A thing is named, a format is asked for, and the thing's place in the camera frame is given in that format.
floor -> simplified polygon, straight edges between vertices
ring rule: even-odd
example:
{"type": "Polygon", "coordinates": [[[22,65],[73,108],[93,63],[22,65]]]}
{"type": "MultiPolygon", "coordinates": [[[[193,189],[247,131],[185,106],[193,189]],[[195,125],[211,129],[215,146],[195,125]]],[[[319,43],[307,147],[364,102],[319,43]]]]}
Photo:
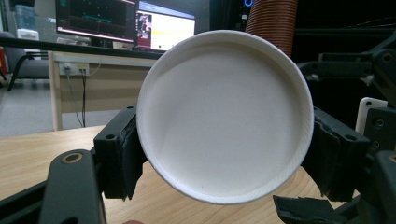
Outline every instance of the floor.
{"type": "MultiPolygon", "coordinates": [[[[10,77],[0,80],[5,86],[0,89],[0,138],[53,131],[49,80],[20,79],[12,91],[7,91],[10,77]]],[[[105,125],[118,112],[87,112],[86,127],[105,125]]],[[[76,113],[63,114],[63,123],[64,129],[81,128],[76,113]]]]}

wall outlet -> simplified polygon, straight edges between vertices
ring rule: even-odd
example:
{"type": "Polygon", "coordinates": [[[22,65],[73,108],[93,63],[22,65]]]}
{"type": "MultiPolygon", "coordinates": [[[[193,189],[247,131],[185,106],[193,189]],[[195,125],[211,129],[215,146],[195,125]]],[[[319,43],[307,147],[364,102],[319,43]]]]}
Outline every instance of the wall outlet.
{"type": "Polygon", "coordinates": [[[66,68],[69,68],[70,76],[88,76],[90,65],[88,63],[63,63],[59,62],[59,74],[66,75],[66,68]]]}

monitor screen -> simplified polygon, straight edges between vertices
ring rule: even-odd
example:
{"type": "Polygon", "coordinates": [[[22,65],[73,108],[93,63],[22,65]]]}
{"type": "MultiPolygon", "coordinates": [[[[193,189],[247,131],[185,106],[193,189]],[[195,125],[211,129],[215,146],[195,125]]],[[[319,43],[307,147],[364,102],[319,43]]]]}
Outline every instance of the monitor screen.
{"type": "Polygon", "coordinates": [[[137,0],[56,0],[58,33],[134,43],[137,0]]]}
{"type": "Polygon", "coordinates": [[[195,17],[178,9],[140,1],[136,14],[136,47],[169,50],[195,34],[195,17]]]}

red-brown flexible duct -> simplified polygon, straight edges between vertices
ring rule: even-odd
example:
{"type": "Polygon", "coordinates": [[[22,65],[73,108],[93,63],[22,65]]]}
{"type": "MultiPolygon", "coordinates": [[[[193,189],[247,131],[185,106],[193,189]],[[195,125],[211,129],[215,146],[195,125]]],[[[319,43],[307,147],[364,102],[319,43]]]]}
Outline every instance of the red-brown flexible duct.
{"type": "Polygon", "coordinates": [[[297,0],[255,0],[246,32],[268,40],[291,57],[297,0]]]}

desk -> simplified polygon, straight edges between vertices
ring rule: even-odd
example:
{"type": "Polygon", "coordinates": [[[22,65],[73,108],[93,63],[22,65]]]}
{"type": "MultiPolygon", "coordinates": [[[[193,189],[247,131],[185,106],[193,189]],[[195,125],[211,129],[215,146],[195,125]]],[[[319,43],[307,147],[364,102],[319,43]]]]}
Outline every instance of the desk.
{"type": "Polygon", "coordinates": [[[60,75],[59,63],[88,63],[90,74],[85,85],[85,111],[119,110],[137,102],[140,87],[155,59],[49,51],[53,129],[63,129],[62,113],[82,108],[82,76],[70,76],[73,95],[66,76],[60,75]]]}
{"type": "MultiPolygon", "coordinates": [[[[45,180],[50,162],[61,153],[91,149],[93,138],[102,129],[100,126],[0,138],[0,200],[45,180]]],[[[320,198],[317,186],[303,168],[273,194],[320,198]]],[[[148,162],[131,201],[104,201],[108,223],[282,223],[271,195],[239,205],[197,202],[167,185],[148,162]]]]}

